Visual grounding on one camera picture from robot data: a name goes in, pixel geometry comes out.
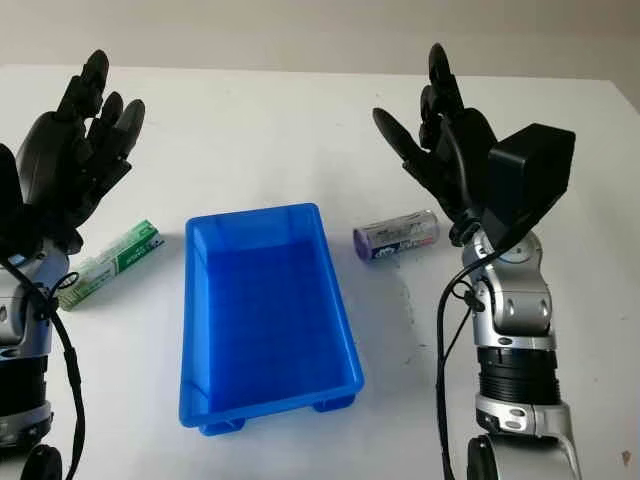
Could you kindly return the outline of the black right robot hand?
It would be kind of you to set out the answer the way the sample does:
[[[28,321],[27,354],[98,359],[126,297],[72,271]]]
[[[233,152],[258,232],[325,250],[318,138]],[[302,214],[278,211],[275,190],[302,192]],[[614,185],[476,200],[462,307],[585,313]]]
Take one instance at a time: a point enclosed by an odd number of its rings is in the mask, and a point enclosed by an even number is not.
[[[428,55],[429,83],[420,95],[419,140],[386,110],[372,116],[403,168],[456,222],[477,219],[485,200],[486,167],[496,136],[486,117],[464,105],[444,47],[434,44]]]

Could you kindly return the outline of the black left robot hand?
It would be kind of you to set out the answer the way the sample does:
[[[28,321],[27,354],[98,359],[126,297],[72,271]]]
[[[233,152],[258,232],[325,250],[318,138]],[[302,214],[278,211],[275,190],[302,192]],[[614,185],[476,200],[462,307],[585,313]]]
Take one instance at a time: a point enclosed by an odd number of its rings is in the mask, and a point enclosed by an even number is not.
[[[18,177],[34,233],[67,255],[83,245],[78,228],[131,170],[129,154],[145,116],[140,99],[104,97],[109,60],[100,49],[74,75],[56,110],[42,114],[18,152]]]

